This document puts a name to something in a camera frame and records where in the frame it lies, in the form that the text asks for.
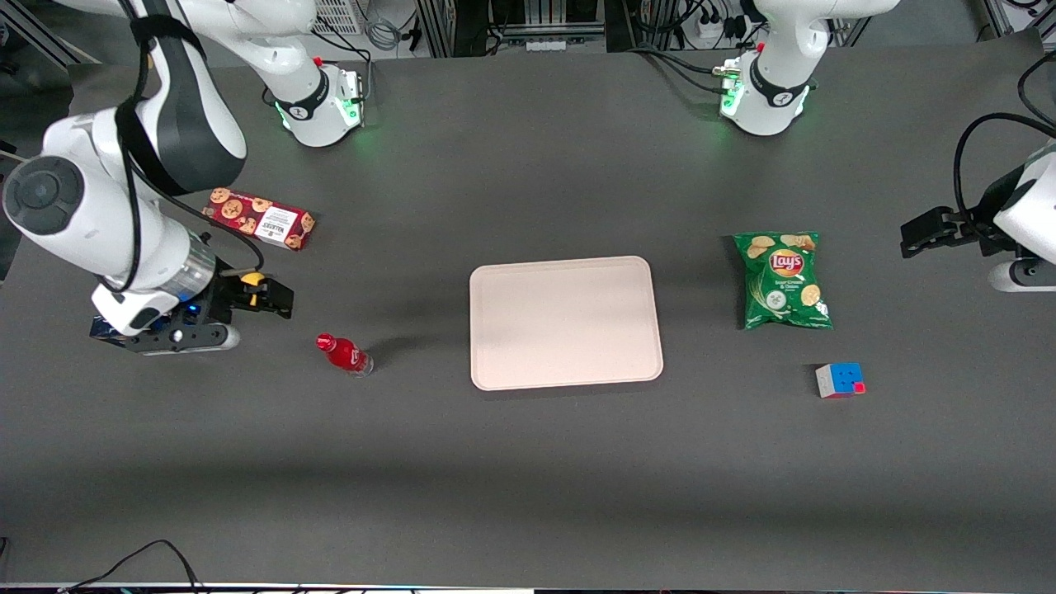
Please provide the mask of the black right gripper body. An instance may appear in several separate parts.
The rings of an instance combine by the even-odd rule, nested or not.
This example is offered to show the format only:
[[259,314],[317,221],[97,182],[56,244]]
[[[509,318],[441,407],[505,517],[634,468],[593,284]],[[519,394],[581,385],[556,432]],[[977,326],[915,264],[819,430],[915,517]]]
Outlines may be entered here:
[[169,314],[169,326],[204,326],[207,323],[231,324],[233,310],[248,303],[248,290],[235,271],[223,259],[216,260],[216,270],[211,282],[195,297],[181,302]]

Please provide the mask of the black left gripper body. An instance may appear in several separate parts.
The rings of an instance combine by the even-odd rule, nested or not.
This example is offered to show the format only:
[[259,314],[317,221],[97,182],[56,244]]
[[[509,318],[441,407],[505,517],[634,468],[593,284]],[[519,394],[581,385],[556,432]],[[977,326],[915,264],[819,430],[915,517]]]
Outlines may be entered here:
[[979,244],[981,253],[1001,253],[1007,250],[1007,235],[993,225],[992,219],[976,219],[973,210],[961,214],[963,222],[960,225],[962,236]]

